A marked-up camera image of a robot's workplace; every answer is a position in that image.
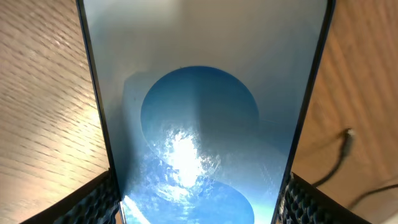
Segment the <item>blue Galaxy smartphone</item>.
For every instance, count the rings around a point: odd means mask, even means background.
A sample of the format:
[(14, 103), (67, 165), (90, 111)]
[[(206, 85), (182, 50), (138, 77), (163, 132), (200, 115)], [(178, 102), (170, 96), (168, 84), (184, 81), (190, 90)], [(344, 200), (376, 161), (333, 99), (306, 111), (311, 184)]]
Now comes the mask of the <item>blue Galaxy smartphone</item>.
[(335, 8), (76, 4), (123, 223), (274, 223)]

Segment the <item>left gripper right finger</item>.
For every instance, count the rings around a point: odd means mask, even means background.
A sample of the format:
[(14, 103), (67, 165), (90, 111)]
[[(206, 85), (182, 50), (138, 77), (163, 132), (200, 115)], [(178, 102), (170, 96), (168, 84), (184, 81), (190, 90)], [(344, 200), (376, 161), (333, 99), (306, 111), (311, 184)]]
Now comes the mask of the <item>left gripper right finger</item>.
[(280, 196), (276, 224), (370, 224), (291, 173)]

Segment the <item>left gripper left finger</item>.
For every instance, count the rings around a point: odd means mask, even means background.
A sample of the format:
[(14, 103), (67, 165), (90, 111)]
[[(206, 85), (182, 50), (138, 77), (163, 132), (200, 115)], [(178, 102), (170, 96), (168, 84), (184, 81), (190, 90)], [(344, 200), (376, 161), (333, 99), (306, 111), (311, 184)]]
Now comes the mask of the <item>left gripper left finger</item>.
[(115, 224), (118, 193), (109, 170), (22, 224)]

